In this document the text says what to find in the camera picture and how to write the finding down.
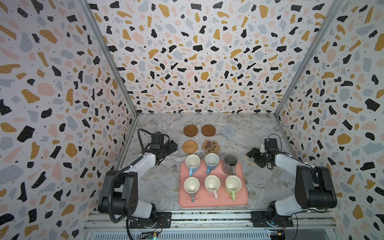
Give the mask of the woven rattan coaster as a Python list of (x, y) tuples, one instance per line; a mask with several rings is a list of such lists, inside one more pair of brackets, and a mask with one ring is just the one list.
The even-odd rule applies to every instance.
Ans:
[(188, 140), (183, 143), (182, 150), (186, 154), (194, 154), (198, 150), (198, 144), (195, 141)]

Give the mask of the brown wooden coaster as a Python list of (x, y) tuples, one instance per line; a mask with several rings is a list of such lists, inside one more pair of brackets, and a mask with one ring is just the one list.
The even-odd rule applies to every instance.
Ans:
[(212, 137), (216, 134), (216, 128), (213, 125), (204, 125), (201, 132), (206, 137)]
[(194, 137), (198, 134), (199, 129), (195, 125), (187, 125), (184, 127), (183, 132), (187, 137)]

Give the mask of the grey mug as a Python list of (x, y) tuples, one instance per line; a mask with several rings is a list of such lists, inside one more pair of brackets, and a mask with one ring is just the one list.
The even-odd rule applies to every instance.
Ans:
[(234, 155), (226, 155), (223, 161), (222, 171), (227, 175), (236, 175), (238, 159)]

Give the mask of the light blue woven coaster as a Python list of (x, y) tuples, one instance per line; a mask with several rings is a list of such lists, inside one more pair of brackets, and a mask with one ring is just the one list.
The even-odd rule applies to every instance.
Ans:
[(236, 131), (233, 127), (225, 125), (221, 127), (221, 134), (227, 138), (233, 137)]

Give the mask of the cork paw coaster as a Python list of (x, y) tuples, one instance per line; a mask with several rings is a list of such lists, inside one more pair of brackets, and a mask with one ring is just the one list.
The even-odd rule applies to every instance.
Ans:
[(217, 141), (205, 140), (202, 144), (202, 150), (205, 151), (206, 154), (218, 154), (220, 149), (221, 147), (219, 146)]

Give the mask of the light blue patterned mug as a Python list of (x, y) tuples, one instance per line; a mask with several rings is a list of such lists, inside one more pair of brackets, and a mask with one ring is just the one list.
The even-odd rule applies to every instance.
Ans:
[(207, 172), (206, 174), (209, 175), (212, 171), (214, 171), (218, 164), (220, 162), (220, 158), (217, 154), (215, 153), (209, 153), (205, 157), (205, 164), (207, 167)]

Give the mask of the multicolour woven coaster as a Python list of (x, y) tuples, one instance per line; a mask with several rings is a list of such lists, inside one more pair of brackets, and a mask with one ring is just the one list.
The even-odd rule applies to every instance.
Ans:
[(248, 164), (249, 166), (256, 166), (257, 164), (254, 162), (254, 159), (252, 158), (249, 158), (247, 156), (247, 154), (244, 154), (244, 161), (246, 164)]

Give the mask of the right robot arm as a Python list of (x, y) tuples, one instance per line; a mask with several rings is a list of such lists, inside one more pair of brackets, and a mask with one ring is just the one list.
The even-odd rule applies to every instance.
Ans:
[(295, 177), (294, 193), (268, 205), (265, 219), (270, 226), (279, 227), (293, 215), (304, 211), (325, 213), (337, 206), (337, 196), (328, 168), (312, 166), (285, 152), (262, 152), (252, 148), (245, 156), (261, 168), (270, 164)]

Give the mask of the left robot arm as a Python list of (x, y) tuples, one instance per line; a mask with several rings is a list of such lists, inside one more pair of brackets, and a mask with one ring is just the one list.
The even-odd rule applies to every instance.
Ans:
[(138, 181), (150, 168), (177, 150), (173, 140), (161, 145), (149, 144), (131, 164), (108, 171), (98, 203), (99, 213), (108, 214), (113, 223), (123, 218), (154, 222), (157, 219), (156, 205), (139, 200)]

